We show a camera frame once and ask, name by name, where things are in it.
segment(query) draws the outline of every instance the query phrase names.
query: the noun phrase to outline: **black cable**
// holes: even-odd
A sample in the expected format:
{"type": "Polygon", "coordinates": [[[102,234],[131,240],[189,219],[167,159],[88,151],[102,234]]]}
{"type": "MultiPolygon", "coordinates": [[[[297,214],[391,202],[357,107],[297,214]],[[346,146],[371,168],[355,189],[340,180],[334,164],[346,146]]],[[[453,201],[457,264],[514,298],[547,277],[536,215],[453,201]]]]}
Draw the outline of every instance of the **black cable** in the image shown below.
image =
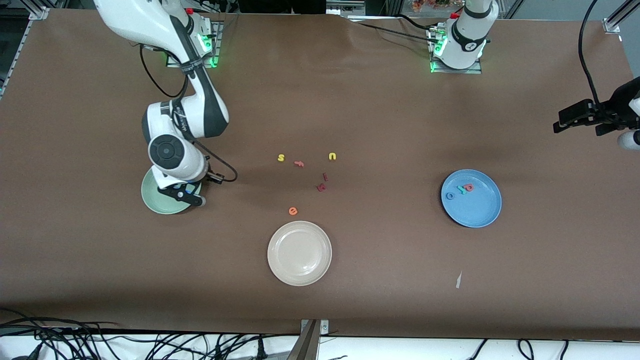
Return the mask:
{"type": "Polygon", "coordinates": [[[602,104],[600,104],[600,100],[598,99],[598,92],[596,91],[596,87],[593,84],[593,79],[591,78],[591,73],[589,69],[587,69],[587,64],[584,61],[584,54],[582,53],[582,39],[584,38],[584,28],[587,24],[587,20],[589,19],[589,15],[591,15],[591,11],[593,7],[596,5],[598,0],[593,0],[591,5],[589,5],[589,9],[584,14],[584,19],[582,20],[582,25],[580,26],[580,34],[578,35],[578,57],[580,58],[580,65],[582,65],[582,70],[584,74],[587,76],[587,81],[589,82],[589,88],[591,89],[591,95],[593,96],[593,102],[595,102],[598,111],[605,115],[605,112],[602,109],[602,104]]]}
{"type": "MultiPolygon", "coordinates": [[[[165,96],[178,97],[178,95],[180,95],[180,92],[178,92],[175,95],[171,95],[168,92],[166,92],[163,88],[161,88],[160,85],[158,85],[158,83],[154,79],[153,75],[151,75],[151,73],[149,72],[149,69],[147,68],[147,63],[145,63],[145,57],[144,57],[144,55],[142,55],[142,50],[144,49],[144,45],[140,44],[139,47],[140,47],[140,61],[142,62],[142,66],[145,68],[145,72],[149,76],[149,79],[151,79],[151,82],[153,82],[153,84],[156,86],[156,88],[158,88],[158,90],[160,90],[160,92],[162,92],[165,96]]],[[[182,84],[183,88],[185,88],[186,86],[187,86],[187,75],[184,76],[184,83],[182,84]]]]}
{"type": "MultiPolygon", "coordinates": [[[[12,321],[9,321],[9,322],[2,323],[2,324],[0,324],[0,328],[18,328],[18,329],[20,329],[20,328],[25,328],[25,329],[32,328],[34,330],[39,330],[40,332],[43,332],[44,334],[47,335],[47,338],[42,340],[44,342],[44,344],[47,345],[47,347],[53,349],[56,353],[58,353],[64,359],[66,359],[66,357],[55,347],[55,345],[52,342],[51,336],[53,336],[54,338],[58,338],[59,340],[64,342],[69,347],[69,350],[72,353],[75,352],[77,354],[77,356],[79,356],[79,357],[83,357],[84,356],[84,353],[79,351],[78,349],[76,349],[71,344],[71,342],[69,342],[64,336],[61,336],[60,334],[58,334],[58,332],[56,332],[53,329],[43,327],[41,325],[38,325],[38,323],[36,323],[36,321],[48,321],[48,320],[40,320],[42,318],[39,318],[39,317],[30,317],[30,316],[27,316],[27,315],[21,313],[20,311],[8,309],[6,307],[0,307],[0,311],[6,311],[6,312],[13,313],[13,314],[16,314],[16,315],[22,317],[22,319],[12,320],[12,321]],[[19,325],[20,322],[30,322],[32,325],[19,325]]],[[[45,318],[45,319],[53,319],[51,321],[60,321],[60,322],[66,322],[66,323],[70,323],[70,322],[76,323],[76,324],[79,323],[79,322],[73,322],[72,320],[66,320],[66,319],[55,319],[55,318],[45,318]]]]}
{"type": "MultiPolygon", "coordinates": [[[[182,91],[180,91],[180,94],[178,96],[178,98],[176,100],[174,100],[177,103],[180,103],[180,101],[182,100],[182,98],[184,97],[184,92],[186,91],[186,86],[182,88],[182,91]]],[[[185,139],[187,141],[190,142],[194,142],[197,144],[197,146],[199,146],[202,150],[206,151],[207,153],[209,153],[209,155],[211,155],[213,158],[215,158],[216,160],[218,160],[222,165],[225,165],[227,168],[229,168],[233,173],[234,176],[232,179],[225,179],[223,178],[222,181],[226,182],[226,183],[233,183],[234,181],[237,180],[238,178],[238,171],[231,166],[229,163],[227,163],[225,160],[223,160],[221,157],[219,157],[218,155],[216,155],[215,153],[213,153],[211,150],[209,150],[205,145],[203,145],[201,142],[199,142],[195,137],[189,135],[186,131],[183,131],[182,128],[178,125],[178,122],[175,118],[176,116],[176,112],[175,112],[175,105],[173,105],[172,108],[172,113],[171,113],[171,118],[173,121],[173,125],[177,128],[180,129],[180,131],[182,131],[182,134],[185,136],[185,139]]]]}
{"type": "Polygon", "coordinates": [[[394,33],[394,34],[398,34],[398,35],[402,35],[405,37],[410,37],[410,38],[416,38],[416,39],[420,39],[420,40],[424,40],[427,42],[438,42],[438,40],[433,39],[433,38],[425,38],[425,37],[419,37],[417,35],[411,35],[411,34],[407,34],[407,33],[402,33],[400,31],[396,31],[396,30],[391,30],[391,29],[385,29],[385,28],[381,28],[379,26],[375,26],[375,25],[369,25],[369,24],[363,24],[361,22],[359,22],[360,25],[362,26],[366,26],[368,28],[372,28],[372,29],[378,29],[378,30],[382,30],[382,31],[387,31],[389,33],[394,33]]]}
{"type": "Polygon", "coordinates": [[[476,358],[478,357],[478,354],[480,354],[480,350],[482,350],[482,347],[484,346],[484,344],[486,344],[487,341],[489,341],[489,339],[484,339],[476,349],[476,352],[474,353],[474,355],[470,357],[468,360],[476,360],[476,358]]]}
{"type": "Polygon", "coordinates": [[[36,346],[36,348],[34,348],[33,351],[29,354],[29,356],[27,356],[27,360],[38,360],[42,345],[43,343],[39,343],[38,346],[36,346]]]}
{"type": "MultiPolygon", "coordinates": [[[[36,322],[45,322],[45,321],[62,322],[62,323],[70,323],[70,324],[78,325],[85,331],[85,333],[90,334],[89,328],[86,326],[86,324],[92,324],[92,325],[95,325],[97,327],[99,327],[99,324],[100,324],[99,322],[83,323],[83,322],[78,322],[78,321],[75,321],[75,320],[51,318],[51,317],[47,317],[47,316],[26,316],[25,314],[22,314],[22,313],[20,313],[18,311],[14,311],[14,310],[11,310],[11,309],[7,309],[7,308],[0,308],[0,309],[4,310],[4,311],[9,311],[11,313],[15,313],[15,314],[17,314],[19,316],[22,316],[21,319],[16,319],[16,320],[11,320],[9,322],[5,322],[4,324],[2,324],[4,326],[11,325],[11,324],[17,324],[17,323],[21,323],[21,322],[25,322],[25,321],[29,321],[35,326],[39,326],[36,322]]],[[[92,358],[96,358],[96,357],[99,358],[100,357],[98,348],[96,347],[95,343],[93,343],[93,350],[92,350],[86,339],[82,338],[81,336],[79,337],[79,339],[78,338],[74,338],[74,341],[76,342],[76,345],[78,346],[78,348],[77,348],[78,352],[82,353],[82,355],[85,355],[83,347],[86,347],[92,358]]]]}
{"type": "Polygon", "coordinates": [[[569,340],[565,340],[564,341],[564,347],[562,348],[562,352],[560,353],[560,360],[564,360],[564,353],[566,352],[566,349],[569,348],[569,340]]]}
{"type": "MultiPolygon", "coordinates": [[[[34,325],[9,325],[9,326],[0,325],[0,329],[31,329],[34,332],[34,336],[35,336],[35,338],[37,340],[40,340],[44,345],[46,345],[48,348],[50,348],[50,349],[52,349],[54,351],[54,353],[56,354],[56,358],[58,358],[58,355],[60,355],[64,360],[68,360],[68,358],[65,357],[64,354],[62,354],[55,347],[53,341],[54,341],[54,338],[58,338],[59,334],[55,334],[55,331],[52,330],[52,329],[47,329],[47,328],[43,328],[41,326],[34,326],[34,325]],[[42,334],[38,333],[38,331],[44,332],[47,336],[43,337],[42,334]]],[[[71,352],[75,352],[75,353],[79,354],[79,352],[73,346],[73,344],[71,344],[71,342],[69,342],[64,337],[59,337],[57,340],[64,342],[71,352]]]]}
{"type": "Polygon", "coordinates": [[[527,339],[518,340],[518,350],[520,351],[520,353],[522,354],[522,356],[524,356],[524,358],[526,360],[534,360],[533,359],[533,347],[531,346],[531,343],[529,342],[529,340],[527,340],[527,339]],[[524,350],[522,350],[522,343],[526,343],[529,346],[529,352],[531,353],[531,357],[527,356],[527,354],[524,353],[524,350]]]}
{"type": "Polygon", "coordinates": [[[220,343],[220,339],[222,339],[222,334],[220,334],[218,336],[218,340],[216,341],[216,347],[214,347],[213,350],[211,350],[211,351],[207,352],[206,354],[204,354],[200,359],[201,360],[205,360],[207,357],[211,357],[212,359],[216,359],[216,360],[221,359],[222,358],[221,357],[221,347],[224,344],[228,343],[229,341],[232,341],[232,340],[234,340],[236,338],[242,338],[243,336],[244,336],[244,334],[235,335],[235,336],[231,337],[230,339],[224,341],[221,344],[220,343]]]}
{"type": "Polygon", "coordinates": [[[115,339],[125,339],[125,340],[131,341],[133,343],[157,343],[157,344],[159,343],[159,344],[163,344],[163,345],[166,345],[166,346],[169,346],[169,347],[176,348],[176,349],[178,349],[180,351],[187,351],[187,352],[191,352],[191,353],[194,353],[194,354],[197,354],[197,355],[202,355],[202,356],[206,355],[205,352],[200,352],[200,351],[194,350],[192,348],[184,348],[184,347],[181,347],[179,345],[168,343],[168,342],[165,342],[163,340],[160,340],[159,336],[157,336],[155,340],[142,340],[142,339],[132,338],[132,337],[127,336],[127,335],[118,335],[118,336],[110,337],[108,340],[107,339],[103,339],[103,340],[92,339],[92,341],[105,342],[106,344],[108,344],[109,341],[115,340],[115,339]]]}
{"type": "Polygon", "coordinates": [[[255,360],[265,360],[269,355],[264,351],[264,341],[262,340],[262,335],[258,337],[258,352],[255,355],[255,360]]]}
{"type": "Polygon", "coordinates": [[[259,338],[262,338],[262,339],[266,339],[266,338],[274,338],[274,337],[276,337],[276,336],[282,336],[282,335],[276,335],[276,334],[271,334],[271,335],[258,335],[258,336],[254,336],[254,337],[252,337],[252,338],[248,338],[248,339],[246,339],[246,340],[240,341],[240,342],[239,342],[239,343],[237,343],[237,344],[235,344],[235,343],[234,343],[232,346],[229,346],[228,348],[226,348],[226,349],[224,350],[224,351],[225,351],[225,356],[223,357],[223,360],[226,360],[226,359],[227,359],[227,357],[228,357],[231,353],[233,353],[233,352],[234,352],[234,351],[236,351],[237,349],[239,349],[239,348],[241,348],[241,347],[245,346],[246,344],[248,344],[248,343],[250,343],[250,342],[252,342],[252,341],[258,340],[259,338]]]}
{"type": "Polygon", "coordinates": [[[394,17],[401,17],[404,20],[407,20],[411,25],[415,26],[416,28],[423,29],[423,30],[428,30],[429,28],[438,25],[437,22],[435,24],[431,24],[431,25],[420,25],[417,22],[413,21],[409,16],[406,16],[406,15],[401,14],[401,13],[395,14],[394,17]]]}
{"type": "Polygon", "coordinates": [[[111,345],[109,345],[109,342],[107,341],[107,339],[104,338],[104,335],[102,334],[102,329],[100,328],[100,325],[96,324],[95,327],[98,329],[98,334],[100,335],[100,337],[104,341],[104,344],[107,346],[107,348],[113,354],[113,356],[116,358],[116,360],[121,360],[118,357],[118,355],[115,353],[115,351],[113,351],[113,349],[111,348],[111,345]]]}
{"type": "Polygon", "coordinates": [[[176,352],[178,352],[178,351],[179,351],[179,350],[178,350],[179,348],[180,348],[180,349],[182,349],[184,345],[187,345],[187,344],[188,344],[188,343],[190,343],[191,341],[193,341],[193,340],[195,340],[195,339],[197,339],[197,338],[199,338],[199,337],[201,337],[201,336],[204,336],[204,335],[203,335],[203,334],[197,334],[196,336],[194,336],[194,337],[192,337],[192,338],[188,339],[187,341],[185,341],[185,342],[181,343],[180,345],[178,345],[178,347],[175,347],[175,349],[173,349],[173,351],[171,351],[169,354],[167,354],[166,356],[163,356],[163,360],[169,360],[169,358],[171,357],[171,355],[174,355],[176,352]]]}
{"type": "Polygon", "coordinates": [[[160,345],[159,347],[157,346],[157,343],[154,345],[153,348],[151,348],[151,350],[149,351],[149,353],[147,354],[145,360],[153,360],[154,356],[160,351],[162,350],[163,347],[167,346],[168,343],[170,343],[173,340],[176,340],[177,338],[181,337],[182,334],[171,334],[171,335],[167,335],[167,337],[164,338],[164,341],[162,342],[162,345],[160,345]]]}
{"type": "Polygon", "coordinates": [[[233,343],[231,343],[231,345],[229,345],[228,348],[225,349],[225,355],[222,357],[222,360],[227,360],[227,357],[234,351],[234,345],[240,340],[242,339],[242,336],[236,338],[234,340],[233,343]]]}
{"type": "Polygon", "coordinates": [[[30,332],[33,332],[33,331],[32,330],[21,330],[21,331],[15,331],[15,332],[7,332],[5,334],[0,335],[0,338],[2,338],[3,336],[25,335],[25,334],[29,334],[30,332]]]}

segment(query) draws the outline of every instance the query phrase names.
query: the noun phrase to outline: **green plate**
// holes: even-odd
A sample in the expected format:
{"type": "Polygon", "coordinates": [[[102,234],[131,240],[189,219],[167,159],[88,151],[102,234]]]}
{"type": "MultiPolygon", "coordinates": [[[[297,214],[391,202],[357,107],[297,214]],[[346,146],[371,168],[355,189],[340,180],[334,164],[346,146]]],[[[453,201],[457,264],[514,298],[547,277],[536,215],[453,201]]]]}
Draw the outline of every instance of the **green plate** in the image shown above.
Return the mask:
{"type": "MultiPolygon", "coordinates": [[[[142,187],[140,188],[140,192],[142,193],[142,200],[145,202],[145,205],[152,211],[162,214],[162,215],[171,215],[177,214],[181,211],[186,210],[190,205],[184,201],[177,201],[169,196],[163,195],[157,191],[158,185],[156,180],[154,179],[154,174],[151,169],[147,171],[145,178],[142,179],[142,187]]],[[[195,189],[195,194],[200,194],[200,189],[202,188],[202,183],[198,184],[198,188],[195,189],[195,185],[188,184],[187,191],[192,192],[195,189]]]]}

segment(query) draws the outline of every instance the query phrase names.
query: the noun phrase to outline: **wire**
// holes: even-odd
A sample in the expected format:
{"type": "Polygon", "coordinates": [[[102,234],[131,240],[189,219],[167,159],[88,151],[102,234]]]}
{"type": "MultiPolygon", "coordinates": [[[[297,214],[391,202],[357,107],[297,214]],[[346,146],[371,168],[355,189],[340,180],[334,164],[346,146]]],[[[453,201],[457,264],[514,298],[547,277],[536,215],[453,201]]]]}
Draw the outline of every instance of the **wire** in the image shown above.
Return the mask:
{"type": "Polygon", "coordinates": [[[564,360],[564,353],[566,352],[566,349],[569,348],[569,340],[565,340],[564,341],[564,347],[562,348],[562,352],[560,353],[560,359],[559,360],[564,360]]]}
{"type": "Polygon", "coordinates": [[[438,25],[437,22],[435,24],[426,25],[426,26],[425,25],[420,25],[417,22],[413,21],[409,16],[406,16],[406,15],[401,14],[401,13],[395,14],[394,17],[401,17],[404,20],[407,20],[411,25],[415,26],[416,28],[423,29],[423,30],[428,30],[429,28],[438,25]]]}
{"type": "Polygon", "coordinates": [[[258,352],[255,355],[255,360],[265,360],[269,355],[267,355],[266,351],[264,351],[264,341],[262,340],[262,335],[258,337],[258,352]]]}
{"type": "Polygon", "coordinates": [[[411,35],[411,34],[407,34],[407,33],[402,33],[400,31],[396,31],[396,30],[391,30],[391,29],[385,29],[385,28],[381,28],[379,26],[375,26],[375,25],[369,25],[369,24],[362,24],[361,22],[359,22],[360,25],[362,26],[366,26],[368,28],[372,28],[372,29],[378,29],[378,30],[382,30],[382,31],[387,31],[389,33],[394,33],[394,34],[398,34],[398,35],[402,35],[405,37],[410,37],[410,38],[416,38],[416,39],[420,39],[420,40],[424,40],[427,42],[438,42],[436,39],[432,39],[432,38],[425,38],[425,37],[419,37],[417,35],[411,35]]]}
{"type": "Polygon", "coordinates": [[[476,349],[476,352],[474,353],[474,355],[470,357],[468,360],[476,360],[476,358],[478,357],[478,354],[480,354],[480,350],[482,350],[482,347],[484,346],[484,344],[486,344],[487,341],[489,341],[489,339],[484,339],[476,349]]]}
{"type": "MultiPolygon", "coordinates": [[[[144,45],[143,44],[139,44],[139,47],[140,47],[140,61],[142,61],[142,66],[145,68],[145,72],[147,72],[147,75],[149,76],[149,79],[151,79],[151,82],[153,82],[153,84],[156,86],[156,88],[158,88],[158,90],[160,90],[160,92],[162,92],[165,96],[168,96],[168,97],[177,97],[178,95],[180,95],[180,92],[175,94],[175,95],[171,95],[168,92],[166,92],[164,89],[162,89],[160,87],[160,85],[158,85],[158,83],[156,82],[154,77],[149,72],[149,69],[147,68],[147,63],[145,63],[145,57],[142,55],[142,50],[144,48],[144,45]]],[[[183,88],[185,88],[186,86],[187,86],[187,75],[184,76],[184,83],[182,84],[183,88]]]]}
{"type": "Polygon", "coordinates": [[[584,38],[584,28],[587,24],[587,20],[589,19],[589,15],[591,15],[591,11],[593,10],[593,7],[596,5],[597,2],[598,0],[593,0],[591,2],[591,5],[589,5],[589,8],[587,9],[587,12],[584,14],[584,19],[582,20],[582,25],[580,26],[580,34],[578,35],[578,57],[580,58],[580,65],[582,65],[582,70],[584,71],[584,74],[587,76],[587,81],[589,82],[589,88],[591,89],[591,95],[593,96],[593,102],[595,102],[596,107],[598,108],[598,111],[602,115],[605,115],[605,112],[602,109],[602,104],[600,104],[600,100],[598,99],[598,92],[596,91],[596,87],[593,84],[591,73],[589,72],[589,69],[587,69],[587,64],[584,61],[584,54],[582,53],[582,39],[584,38]]]}
{"type": "Polygon", "coordinates": [[[0,323],[0,329],[12,329],[12,332],[0,335],[1,336],[14,336],[32,334],[34,339],[39,340],[40,344],[32,351],[30,357],[36,360],[34,357],[40,353],[41,349],[48,347],[53,351],[54,358],[56,360],[96,360],[104,359],[101,356],[97,343],[102,342],[108,347],[109,351],[113,354],[114,358],[120,360],[118,354],[114,351],[109,344],[110,341],[115,339],[125,339],[136,343],[153,343],[153,347],[149,350],[145,360],[162,359],[169,360],[178,356],[177,354],[187,352],[191,354],[192,360],[226,360],[228,356],[241,348],[242,346],[252,341],[259,341],[259,349],[262,349],[262,357],[266,357],[264,352],[264,343],[262,339],[281,336],[274,334],[260,334],[255,336],[249,336],[247,334],[237,334],[231,336],[229,339],[224,340],[224,335],[219,335],[216,342],[216,348],[209,350],[209,342],[207,341],[208,332],[171,332],[166,335],[158,334],[154,340],[139,340],[131,338],[125,335],[112,336],[106,338],[103,334],[100,324],[104,322],[78,322],[75,320],[44,317],[44,316],[27,316],[19,311],[0,307],[0,311],[7,311],[13,313],[19,318],[10,320],[5,323],[0,323]],[[74,329],[68,328],[56,328],[46,327],[44,322],[56,322],[73,325],[74,329]],[[195,341],[198,338],[203,338],[205,341],[205,352],[188,348],[186,345],[195,341]],[[58,348],[59,345],[64,344],[68,347],[68,351],[64,348],[58,348]]]}
{"type": "Polygon", "coordinates": [[[529,342],[529,340],[527,340],[527,339],[518,340],[518,350],[520,351],[520,353],[522,354],[522,356],[524,356],[524,358],[526,360],[534,360],[533,359],[533,347],[531,346],[531,343],[529,342]],[[526,343],[529,346],[529,352],[531,353],[531,357],[527,356],[527,354],[525,354],[524,351],[522,350],[522,343],[526,343]]]}
{"type": "MultiPolygon", "coordinates": [[[[182,98],[184,97],[184,93],[187,90],[187,86],[186,83],[184,84],[184,86],[182,87],[182,90],[180,91],[180,94],[178,96],[178,98],[176,100],[174,100],[176,103],[180,103],[180,101],[182,100],[182,98]]],[[[173,125],[180,129],[180,131],[182,131],[182,134],[185,136],[185,138],[190,141],[190,142],[194,142],[197,144],[197,146],[199,146],[202,150],[206,151],[207,153],[209,153],[209,155],[213,156],[213,158],[215,158],[216,160],[218,160],[222,165],[225,165],[227,168],[229,168],[233,173],[234,176],[232,179],[225,179],[223,178],[222,181],[226,182],[226,183],[233,183],[234,181],[237,180],[238,178],[238,171],[231,166],[229,163],[227,163],[225,160],[223,160],[221,157],[219,157],[218,155],[216,155],[215,153],[213,153],[211,150],[209,150],[209,148],[207,148],[205,145],[203,145],[201,142],[199,142],[195,137],[189,135],[186,131],[182,130],[182,128],[178,125],[178,122],[176,120],[176,106],[174,105],[171,111],[171,119],[173,121],[173,125]]]]}

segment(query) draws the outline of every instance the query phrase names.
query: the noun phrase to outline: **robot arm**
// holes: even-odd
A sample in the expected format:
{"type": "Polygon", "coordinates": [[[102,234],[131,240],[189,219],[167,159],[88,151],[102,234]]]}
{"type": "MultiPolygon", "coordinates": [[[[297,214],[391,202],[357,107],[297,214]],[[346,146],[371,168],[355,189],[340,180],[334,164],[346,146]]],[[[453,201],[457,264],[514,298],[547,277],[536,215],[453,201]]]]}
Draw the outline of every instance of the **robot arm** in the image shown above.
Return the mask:
{"type": "Polygon", "coordinates": [[[593,125],[597,136],[616,130],[636,130],[620,135],[618,144],[624,149],[640,150],[640,77],[619,86],[600,107],[595,106],[594,100],[584,99],[559,111],[558,117],[554,124],[556,134],[570,127],[593,125]]]}
{"type": "Polygon", "coordinates": [[[435,56],[450,68],[469,68],[482,56],[486,36],[498,12],[495,0],[467,0],[460,17],[445,23],[447,38],[435,56]]]}
{"type": "MultiPolygon", "coordinates": [[[[179,0],[94,1],[104,23],[116,34],[162,49],[180,62],[195,94],[149,105],[142,130],[160,190],[202,180],[209,163],[192,141],[218,136],[228,124],[227,107],[202,61],[200,42],[208,34],[200,32],[210,28],[206,26],[209,20],[188,15],[179,0]]],[[[221,181],[220,177],[212,178],[221,181]]]]}

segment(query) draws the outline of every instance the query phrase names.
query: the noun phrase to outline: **plate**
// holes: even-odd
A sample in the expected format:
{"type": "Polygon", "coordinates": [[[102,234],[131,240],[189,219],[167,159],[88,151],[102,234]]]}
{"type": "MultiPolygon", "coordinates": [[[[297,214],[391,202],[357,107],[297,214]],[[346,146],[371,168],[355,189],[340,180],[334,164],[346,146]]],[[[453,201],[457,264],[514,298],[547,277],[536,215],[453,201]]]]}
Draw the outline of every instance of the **plate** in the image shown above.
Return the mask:
{"type": "Polygon", "coordinates": [[[502,196],[498,186],[490,177],[477,170],[458,170],[449,175],[442,185],[441,198],[447,214],[467,227],[491,224],[502,209],[502,196]]]}
{"type": "MultiPolygon", "coordinates": [[[[142,179],[140,193],[142,194],[142,200],[145,202],[145,205],[152,211],[162,215],[171,215],[184,211],[190,206],[184,201],[177,201],[174,198],[159,193],[157,188],[158,185],[154,179],[153,171],[149,169],[145,178],[142,179]]],[[[193,191],[194,189],[195,193],[199,194],[200,189],[202,189],[202,183],[198,184],[197,189],[195,185],[187,185],[187,191],[193,191]]]]}
{"type": "Polygon", "coordinates": [[[280,281],[306,286],[320,280],[331,264],[331,242],[312,222],[293,221],[283,225],[271,237],[267,259],[280,281]]]}

